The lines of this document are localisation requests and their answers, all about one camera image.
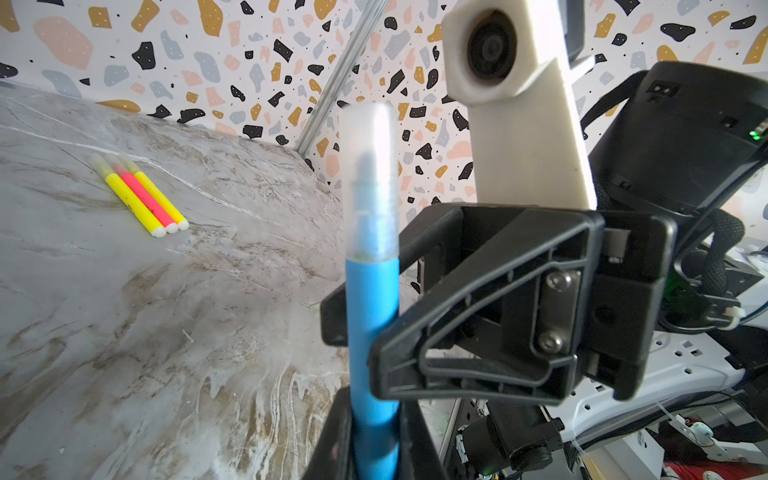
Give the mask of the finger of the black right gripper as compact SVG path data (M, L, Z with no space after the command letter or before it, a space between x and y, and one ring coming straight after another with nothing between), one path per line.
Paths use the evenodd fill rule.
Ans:
M399 234L399 250L383 262L354 261L346 282L320 303L320 332L328 346L346 347L349 333L367 333L375 340L397 319L399 276L427 258L429 287L460 262L463 212L460 204L441 203L422 210Z

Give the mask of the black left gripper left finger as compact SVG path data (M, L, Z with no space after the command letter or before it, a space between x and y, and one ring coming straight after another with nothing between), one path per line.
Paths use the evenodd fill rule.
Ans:
M334 397L303 480L354 478L353 426L350 388L341 388Z

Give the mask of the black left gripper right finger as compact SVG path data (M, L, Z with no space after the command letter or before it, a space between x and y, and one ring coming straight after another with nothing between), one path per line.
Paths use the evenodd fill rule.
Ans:
M400 404L400 453L398 478L400 480L448 480L438 457L426 421L416 401Z

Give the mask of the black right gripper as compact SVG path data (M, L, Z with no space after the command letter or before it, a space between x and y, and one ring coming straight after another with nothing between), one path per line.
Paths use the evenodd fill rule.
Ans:
M421 297L375 342L374 392L383 400L557 405L580 380L579 349L586 377L618 401L632 399L660 314L675 222L632 211L462 212L458 266L429 287L428 259L418 260Z

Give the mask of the blue highlighter pen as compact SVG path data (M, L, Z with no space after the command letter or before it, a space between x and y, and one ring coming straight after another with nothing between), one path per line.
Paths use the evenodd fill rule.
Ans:
M359 479L394 479L398 475L399 403L383 400L374 392L378 337L371 340L367 333L349 333L353 454Z

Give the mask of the pink highlighter pen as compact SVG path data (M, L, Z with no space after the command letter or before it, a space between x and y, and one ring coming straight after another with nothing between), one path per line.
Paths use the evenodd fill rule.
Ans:
M108 154L106 161L114 170L115 175L125 184L125 190L128 192L129 199L128 206L145 229L155 238L162 238L166 234L176 233L178 225L172 217L160 206L121 160L116 155Z

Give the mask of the yellow highlighter pen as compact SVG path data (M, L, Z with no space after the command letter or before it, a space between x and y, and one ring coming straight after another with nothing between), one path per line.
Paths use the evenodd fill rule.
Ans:
M124 166L134 175L138 182L144 187L149 195L163 208L165 213L176 224L170 233L176 231L185 231L189 228L189 221L172 204L172 202L161 192L161 190L151 181L151 179L140 169L140 167L125 153L120 153L118 158Z
M165 227L115 172L104 157L98 153L92 154L88 162L152 237L162 238L166 235Z

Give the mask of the clear pen cap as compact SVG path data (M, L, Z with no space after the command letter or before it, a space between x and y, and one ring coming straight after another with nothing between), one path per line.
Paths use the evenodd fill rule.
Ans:
M398 149L391 106L346 107L340 117L346 257L380 263L399 253Z

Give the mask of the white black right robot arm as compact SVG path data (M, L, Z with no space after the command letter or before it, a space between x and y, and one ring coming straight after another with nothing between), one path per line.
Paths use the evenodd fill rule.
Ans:
M741 336L723 204L767 163L767 84L661 62L586 114L622 112L593 152L594 211L436 204L398 258L357 267L320 309L360 353L309 472L339 479L514 478L592 427L711 393L676 337Z

